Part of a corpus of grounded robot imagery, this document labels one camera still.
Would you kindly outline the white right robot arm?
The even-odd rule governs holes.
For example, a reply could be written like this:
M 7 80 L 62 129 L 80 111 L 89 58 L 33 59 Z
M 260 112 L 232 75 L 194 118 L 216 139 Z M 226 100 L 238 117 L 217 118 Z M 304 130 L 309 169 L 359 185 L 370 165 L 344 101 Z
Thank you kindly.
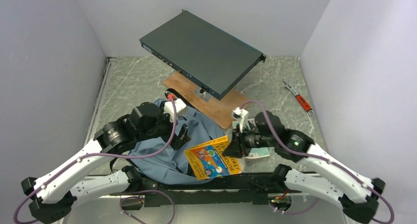
M 269 192 L 294 190 L 308 193 L 339 207 L 350 219 L 368 224 L 374 220 L 385 188 L 380 178 L 366 178 L 325 152 L 301 131 L 287 129 L 279 117 L 261 112 L 252 120 L 245 109 L 236 108 L 232 118 L 237 122 L 229 134 L 230 144 L 223 155 L 248 157 L 255 148 L 273 148 L 280 157 L 309 167 L 319 177 L 303 174 L 288 165 L 279 164 L 266 184 L 259 188 Z

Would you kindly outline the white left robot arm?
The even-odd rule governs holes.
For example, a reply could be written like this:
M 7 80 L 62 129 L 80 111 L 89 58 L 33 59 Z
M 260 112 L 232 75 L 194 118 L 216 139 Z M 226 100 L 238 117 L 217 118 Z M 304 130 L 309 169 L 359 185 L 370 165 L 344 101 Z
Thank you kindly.
M 28 177 L 21 183 L 25 203 L 35 222 L 54 223 L 77 205 L 113 193 L 136 194 L 142 177 L 134 166 L 125 166 L 107 176 L 86 180 L 92 171 L 114 158 L 126 158 L 126 152 L 140 141 L 162 138 L 166 147 L 179 149 L 185 143 L 187 128 L 176 135 L 178 117 L 186 104 L 172 99 L 157 106 L 144 102 L 130 114 L 107 123 L 79 152 L 40 178 Z

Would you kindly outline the blue student backpack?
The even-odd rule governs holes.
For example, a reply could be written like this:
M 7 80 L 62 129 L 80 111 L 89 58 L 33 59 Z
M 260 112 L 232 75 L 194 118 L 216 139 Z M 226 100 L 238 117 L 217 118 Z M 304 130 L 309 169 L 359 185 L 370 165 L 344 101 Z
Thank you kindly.
M 191 106 L 187 106 L 186 112 L 178 117 L 176 135 L 180 133 L 183 125 L 188 127 L 187 135 L 190 141 L 179 150 L 173 150 L 171 146 L 168 146 L 152 157 L 132 159 L 132 163 L 140 173 L 167 185 L 194 185 L 211 181 L 211 179 L 197 180 L 184 152 L 188 148 L 224 136 L 224 130 L 212 119 Z

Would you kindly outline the yellow treehouse book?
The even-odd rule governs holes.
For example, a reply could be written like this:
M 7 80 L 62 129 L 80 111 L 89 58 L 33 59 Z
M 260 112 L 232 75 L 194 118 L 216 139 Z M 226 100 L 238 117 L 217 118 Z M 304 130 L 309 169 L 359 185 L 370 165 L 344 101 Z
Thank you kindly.
M 242 159 L 223 155 L 229 144 L 228 137 L 223 136 L 185 150 L 185 156 L 197 180 L 243 172 L 244 161 Z

